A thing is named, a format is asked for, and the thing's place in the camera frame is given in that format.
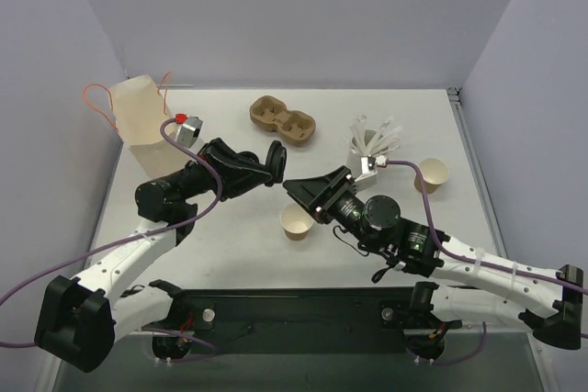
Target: white table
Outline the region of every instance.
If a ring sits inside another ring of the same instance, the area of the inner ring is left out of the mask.
[[[254,151],[264,162],[277,134],[259,129],[249,119],[249,106],[261,95],[274,95],[288,108],[316,119],[317,130],[309,144],[288,147],[286,179],[323,175],[344,165],[349,126],[355,116],[364,114],[368,123],[378,127],[393,115],[403,126],[401,148],[393,158],[419,162],[437,157],[451,171],[449,181],[430,196],[435,226],[468,244],[496,252],[445,91],[172,90],[168,104],[173,112],[203,119],[203,139],[221,137],[234,150]],[[147,180],[123,147],[96,232],[96,246],[134,230],[139,222],[134,191]],[[381,170],[378,184],[359,197],[367,200],[377,194],[396,199],[405,218],[425,223],[411,169]],[[211,195],[197,198],[201,208],[210,200]],[[373,286],[370,277],[385,266],[384,261],[376,256],[360,257],[333,237],[332,226],[315,225],[301,242],[285,237],[278,217],[283,206],[291,202],[282,186],[275,185],[258,187],[217,205],[187,239],[154,263],[137,283],[164,279],[183,288]],[[418,276],[388,272],[379,286],[412,286],[418,280]]]

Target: brown cup holder tray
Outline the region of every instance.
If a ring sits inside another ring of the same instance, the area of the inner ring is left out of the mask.
[[[288,110],[277,98],[264,95],[249,107],[249,117],[260,128],[277,131],[284,141],[301,146],[316,130],[314,118],[299,110]]]

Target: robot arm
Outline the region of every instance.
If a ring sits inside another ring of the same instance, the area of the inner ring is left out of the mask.
[[[494,321],[533,330],[538,340],[552,346],[580,348],[582,294],[544,279],[581,287],[581,269],[570,265],[559,270],[531,268],[436,230],[436,236],[443,242],[442,252],[429,227],[402,218],[400,207],[392,198],[373,196],[366,203],[359,200],[356,181],[346,167],[325,176],[289,180],[283,186],[318,223],[336,220],[357,238],[359,250],[384,258],[387,267],[376,272],[372,282],[377,283],[393,269],[478,288],[416,284],[411,305],[414,313],[431,312],[442,321]],[[489,265],[512,271],[506,273]],[[537,278],[522,275],[523,272],[536,274]]]
[[[206,144],[198,156],[220,176],[220,201],[259,185],[281,183],[286,166],[286,149],[279,141],[272,143],[266,164],[251,152],[234,152],[221,139]],[[140,185],[135,202],[143,220],[131,235],[137,239],[71,279],[58,276],[48,284],[35,343],[90,372],[102,363],[115,341],[165,319],[175,295],[169,284],[152,283],[133,296],[121,296],[147,267],[191,232],[198,206],[188,204],[187,199],[210,190],[217,191],[217,182],[196,162]]]

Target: screw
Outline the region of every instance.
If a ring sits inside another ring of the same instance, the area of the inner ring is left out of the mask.
[[[206,308],[202,311],[202,319],[207,323],[211,323],[214,320],[214,316],[216,316],[214,309]]]
[[[392,320],[392,314],[394,314],[394,311],[392,308],[384,308],[382,310],[382,318],[385,319],[386,321]]]

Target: gray floor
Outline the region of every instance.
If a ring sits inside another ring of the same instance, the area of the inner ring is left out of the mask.
[[[447,338],[447,359],[478,344],[476,334]],[[415,365],[391,355],[223,355],[212,360],[154,366],[143,353],[148,337],[127,337],[94,372],[62,364],[57,391],[541,391],[525,334],[492,333],[484,351],[451,367]]]

